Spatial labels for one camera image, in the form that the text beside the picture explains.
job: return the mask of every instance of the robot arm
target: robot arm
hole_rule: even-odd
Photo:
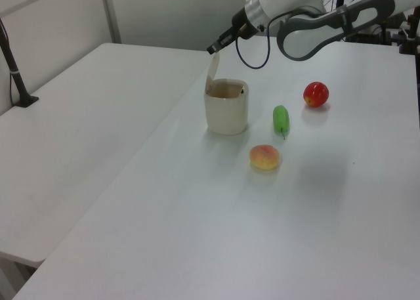
[[[245,7],[232,19],[232,27],[207,50],[215,53],[235,38],[249,39],[280,14],[277,35],[281,52],[292,60],[306,60],[322,47],[379,24],[399,12],[417,7],[420,0],[353,0],[326,13],[323,0],[247,0]]]

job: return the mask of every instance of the white table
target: white table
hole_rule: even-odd
[[[105,44],[0,117],[0,257],[47,258],[210,62]]]
[[[241,47],[254,64],[265,56],[264,38]],[[205,77],[16,300],[417,299],[414,58],[334,43],[306,62],[273,50],[251,71],[229,47],[217,77],[250,88],[249,127],[234,137],[206,129]],[[315,80],[330,89],[320,110],[302,98]],[[277,104],[289,109],[286,140],[272,129]],[[278,171],[250,166],[257,144],[278,148]]]

